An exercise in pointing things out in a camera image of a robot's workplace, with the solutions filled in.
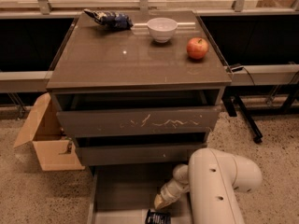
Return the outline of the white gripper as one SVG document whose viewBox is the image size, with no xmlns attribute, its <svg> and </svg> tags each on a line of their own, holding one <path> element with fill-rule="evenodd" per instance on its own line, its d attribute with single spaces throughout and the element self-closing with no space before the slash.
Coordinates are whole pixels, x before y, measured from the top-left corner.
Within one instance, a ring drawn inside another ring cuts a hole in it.
<svg viewBox="0 0 299 224">
<path fill-rule="evenodd" d="M 189 182 L 187 180 L 176 180 L 172 178 L 165 183 L 154 199 L 154 208 L 161 210 L 167 207 L 170 203 L 176 202 L 182 194 L 189 191 Z"/>
</svg>

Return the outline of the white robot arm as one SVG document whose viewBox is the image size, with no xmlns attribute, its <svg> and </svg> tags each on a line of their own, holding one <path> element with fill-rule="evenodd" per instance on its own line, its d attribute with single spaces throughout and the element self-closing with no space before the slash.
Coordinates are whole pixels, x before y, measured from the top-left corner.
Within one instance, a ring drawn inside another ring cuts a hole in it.
<svg viewBox="0 0 299 224">
<path fill-rule="evenodd" d="M 159 210 L 190 194 L 193 224 L 245 224 L 235 193 L 253 192 L 263 181 L 259 166 L 245 157 L 201 148 L 177 165 L 156 195 Z"/>
</svg>

